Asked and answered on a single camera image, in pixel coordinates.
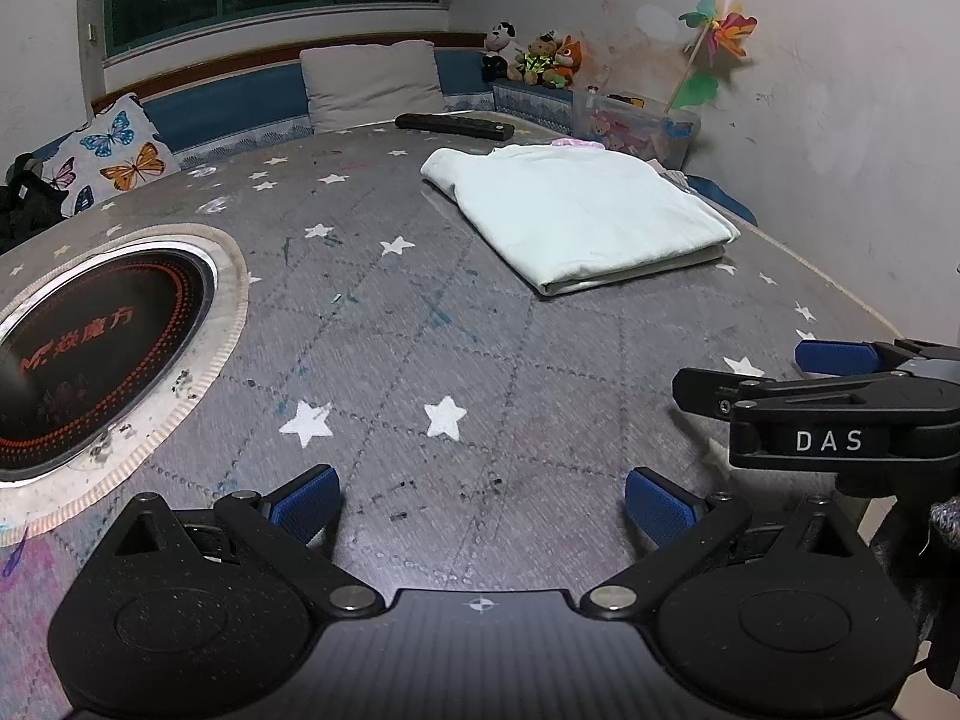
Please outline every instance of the black remote control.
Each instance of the black remote control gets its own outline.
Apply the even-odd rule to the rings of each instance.
[[[422,129],[426,132],[443,132],[448,135],[469,135],[486,138],[488,141],[509,141],[514,136],[514,126],[487,119],[468,119],[464,116],[437,116],[435,114],[404,113],[394,122],[400,129]]]

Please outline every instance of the oval black panel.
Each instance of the oval black panel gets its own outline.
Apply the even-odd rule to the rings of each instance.
[[[0,481],[66,463],[146,394],[208,312],[180,250],[122,255],[48,295],[0,343]]]

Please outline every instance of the orange fox plush toy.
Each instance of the orange fox plush toy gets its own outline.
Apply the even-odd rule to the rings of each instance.
[[[569,35],[554,57],[554,66],[544,72],[544,86],[563,89],[573,85],[573,74],[580,69],[584,60],[580,51],[580,41],[574,42]]]

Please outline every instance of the beige pillow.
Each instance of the beige pillow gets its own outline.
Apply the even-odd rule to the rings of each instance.
[[[443,113],[426,40],[392,46],[330,46],[301,52],[314,132],[389,122],[401,113]]]

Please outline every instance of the pinwheel stick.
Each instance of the pinwheel stick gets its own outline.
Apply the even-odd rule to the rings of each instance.
[[[704,45],[704,38],[707,37],[707,33],[710,31],[710,23],[707,22],[704,24],[704,27],[700,30],[700,34],[697,37],[697,42],[693,44],[693,50],[690,52],[690,59],[686,60],[686,67],[683,69],[683,75],[680,76],[680,80],[677,81],[677,85],[673,88],[673,94],[670,95],[669,100],[666,101],[666,108],[664,108],[664,113],[670,110],[673,107],[674,101],[677,99],[677,95],[680,93],[680,89],[683,87],[683,83],[686,81],[686,77],[690,75],[690,68],[693,67],[693,61],[697,58],[697,52],[699,52],[700,47]]]

